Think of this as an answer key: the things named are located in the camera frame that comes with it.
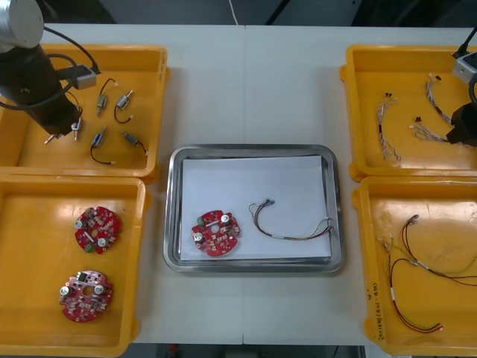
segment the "stainless steel tray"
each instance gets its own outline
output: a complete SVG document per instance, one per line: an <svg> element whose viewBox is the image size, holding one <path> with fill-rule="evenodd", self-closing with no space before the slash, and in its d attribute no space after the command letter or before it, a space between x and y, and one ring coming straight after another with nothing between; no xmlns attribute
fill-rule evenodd
<svg viewBox="0 0 477 358"><path fill-rule="evenodd" d="M332 219L330 234L331 257L254 260L180 260L180 230L182 202L182 162L185 159L221 159L251 157L322 157L326 211ZM344 241L341 238L341 202L336 157L322 145L188 145L171 155L164 230L164 260L181 272L332 272L344 261Z"/></svg>

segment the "white tabletop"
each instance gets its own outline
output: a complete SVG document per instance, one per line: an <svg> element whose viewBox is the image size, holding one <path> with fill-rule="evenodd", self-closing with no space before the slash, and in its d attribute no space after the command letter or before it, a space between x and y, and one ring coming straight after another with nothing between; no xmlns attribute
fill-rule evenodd
<svg viewBox="0 0 477 358"><path fill-rule="evenodd" d="M369 345L338 70L353 43L456 45L467 29L53 25L80 43L157 44L172 78L159 159L198 143L321 144L338 158L347 258L331 275L180 274L162 259L166 166L148 212L136 342ZM45 34L46 42L59 41Z"/></svg>

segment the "yellow bin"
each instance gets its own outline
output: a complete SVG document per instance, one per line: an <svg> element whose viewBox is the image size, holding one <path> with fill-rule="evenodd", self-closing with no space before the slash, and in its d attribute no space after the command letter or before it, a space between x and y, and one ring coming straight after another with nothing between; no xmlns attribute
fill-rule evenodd
<svg viewBox="0 0 477 358"><path fill-rule="evenodd" d="M117 357L138 333L139 247L149 198L136 178L0 175L0 354ZM121 218L110 250L87 254L75 221L103 206ZM59 289L78 271L104 273L113 300L88 323L63 315Z"/></svg>
<svg viewBox="0 0 477 358"><path fill-rule="evenodd" d="M452 116L469 103L468 86L453 73L456 47L352 45L340 71L350 121L353 179L372 176L477 176L477 149L420 140L409 128L416 117L439 136L452 129L426 97L429 73L442 81L432 87L440 109ZM397 97L386 112L382 130L401 156L383 159L376 112L385 93Z"/></svg>
<svg viewBox="0 0 477 358"><path fill-rule="evenodd" d="M49 145L48 134L33 119L21 111L0 110L0 174L21 175L80 175L102 177L135 177L146 182L158 178L157 149L161 128L162 104L168 77L167 51L148 45L85 45L102 71L96 87L71 92L83 107L83 130L79 141L69 134ZM88 58L73 45L43 45L47 53L70 56L76 63L89 65ZM55 68L70 66L64 60L52 59ZM101 117L96 116L99 92L108 78L105 89L109 101ZM127 124L117 123L113 117L118 99L134 91L125 111L118 111L120 120L129 115ZM102 161L115 161L105 166L93 161L90 147L95 134L107 126L106 136L95 156ZM121 131L133 134L148 150L132 146Z"/></svg>
<svg viewBox="0 0 477 358"><path fill-rule="evenodd" d="M475 178L369 177L353 193L358 210L367 301L364 330L393 355L477 355L477 180ZM408 227L413 255L437 276L404 260L402 228ZM391 257L383 242L394 244ZM395 302L420 327L441 323L442 330L419 333L399 319L389 280L393 270Z"/></svg>

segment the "round circuit board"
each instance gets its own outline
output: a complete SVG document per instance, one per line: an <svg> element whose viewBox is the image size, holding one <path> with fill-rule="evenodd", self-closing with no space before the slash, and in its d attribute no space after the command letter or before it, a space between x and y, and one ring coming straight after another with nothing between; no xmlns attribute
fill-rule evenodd
<svg viewBox="0 0 477 358"><path fill-rule="evenodd" d="M240 227L232 213L210 211L199 216L197 222L192 228L192 238L197 248L207 255L225 255L237 245Z"/></svg>
<svg viewBox="0 0 477 358"><path fill-rule="evenodd" d="M102 254L119 235L118 216L105 207L90 207L75 222L76 241L86 252Z"/></svg>
<svg viewBox="0 0 477 358"><path fill-rule="evenodd" d="M74 322L89 322L102 313L111 302L113 285L97 271L80 271L70 277L60 289L63 314Z"/></svg>

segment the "white paper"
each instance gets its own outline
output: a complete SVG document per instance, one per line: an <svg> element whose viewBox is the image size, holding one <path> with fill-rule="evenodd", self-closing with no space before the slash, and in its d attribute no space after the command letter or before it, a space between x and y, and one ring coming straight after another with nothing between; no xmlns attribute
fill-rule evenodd
<svg viewBox="0 0 477 358"><path fill-rule="evenodd" d="M180 259L240 260L331 256L329 235L306 241L274 239L260 233L248 207L266 198L275 204L260 212L260 226L278 236L312 234L326 218L321 157L241 158L183 161ZM197 217L231 212L241 229L230 253L210 257L195 246Z"/></svg>

